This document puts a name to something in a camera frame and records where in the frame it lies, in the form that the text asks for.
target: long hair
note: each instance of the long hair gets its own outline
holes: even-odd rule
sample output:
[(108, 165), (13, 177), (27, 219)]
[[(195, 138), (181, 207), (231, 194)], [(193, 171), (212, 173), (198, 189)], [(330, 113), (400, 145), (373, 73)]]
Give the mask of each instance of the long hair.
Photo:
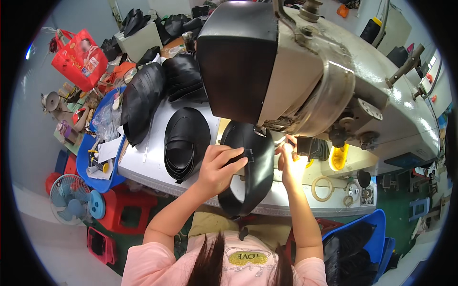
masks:
[[(278, 263), (275, 274), (271, 276), (270, 286), (293, 286), (294, 276), (291, 264), (281, 247), (277, 248)], [(218, 233), (215, 241), (208, 245), (205, 236), (197, 256), (187, 286), (219, 286), (223, 274), (224, 237)]]

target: red shopping bag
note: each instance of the red shopping bag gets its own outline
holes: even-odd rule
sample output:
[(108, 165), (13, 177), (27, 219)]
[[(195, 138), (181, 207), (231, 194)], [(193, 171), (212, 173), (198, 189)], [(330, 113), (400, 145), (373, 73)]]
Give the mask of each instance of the red shopping bag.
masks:
[(108, 59), (86, 29), (78, 34), (61, 31), (70, 42), (64, 46), (56, 33), (59, 51), (51, 64), (82, 91), (88, 92), (97, 85), (100, 77), (106, 72)]

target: sewing machine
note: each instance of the sewing machine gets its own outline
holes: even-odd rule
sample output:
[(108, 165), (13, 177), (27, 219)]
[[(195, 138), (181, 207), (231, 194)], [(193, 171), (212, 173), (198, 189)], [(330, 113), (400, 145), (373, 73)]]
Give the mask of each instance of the sewing machine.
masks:
[(214, 116), (255, 124), (265, 132), (350, 145), (345, 167), (371, 176), (436, 160), (439, 130), (424, 90), (405, 76), (424, 50), (403, 67), (360, 37), (319, 17), (320, 1), (300, 10), (259, 2), (219, 6), (201, 30), (197, 60)]

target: green floor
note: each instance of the green floor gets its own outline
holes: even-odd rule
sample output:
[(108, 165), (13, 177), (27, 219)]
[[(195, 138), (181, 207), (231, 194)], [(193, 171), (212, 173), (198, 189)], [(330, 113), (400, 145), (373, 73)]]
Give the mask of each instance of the green floor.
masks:
[[(427, 197), (427, 189), (423, 189), (419, 193), (409, 193), (409, 178), (405, 173), (399, 178), (399, 191), (394, 188), (384, 192), (380, 185), (381, 178), (377, 178), (378, 192), (377, 192), (377, 208), (382, 209), (387, 217), (387, 225), (385, 235), (392, 237), (396, 240), (395, 250), (397, 253), (405, 255), (415, 244), (415, 240), (410, 240), (412, 232), (415, 229), (417, 220), (409, 222), (409, 217), (412, 216), (412, 208), (409, 207), (409, 202), (415, 199), (422, 199)], [(172, 196), (168, 198), (158, 198), (158, 206), (151, 210), (150, 218), (157, 214), (162, 208), (173, 201)], [(351, 217), (335, 217), (328, 218), (334, 221), (348, 223), (360, 216)], [(181, 230), (179, 236), (175, 236), (175, 257), (179, 258), (186, 251), (187, 248), (187, 233), (191, 228), (192, 216), (188, 219), (186, 224)], [(92, 226), (98, 231), (102, 232), (109, 237), (114, 238), (116, 241), (117, 257), (118, 260), (114, 265), (107, 264), (119, 275), (124, 271), (125, 261), (127, 259), (127, 250), (134, 245), (140, 245), (143, 240), (143, 235), (124, 235), (115, 232), (107, 231), (96, 220), (93, 224), (86, 224)]]

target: blue stool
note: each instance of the blue stool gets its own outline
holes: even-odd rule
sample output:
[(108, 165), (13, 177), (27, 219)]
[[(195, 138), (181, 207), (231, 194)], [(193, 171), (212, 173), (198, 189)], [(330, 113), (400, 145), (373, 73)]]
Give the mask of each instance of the blue stool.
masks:
[[(415, 209), (416, 209), (417, 206), (420, 206), (420, 205), (424, 206), (424, 210), (421, 213), (417, 214)], [(414, 208), (412, 217), (409, 218), (409, 221), (416, 220), (417, 218), (425, 216), (429, 212), (429, 198), (422, 199), (422, 200), (416, 199), (414, 201), (411, 201), (409, 203), (409, 206)]]

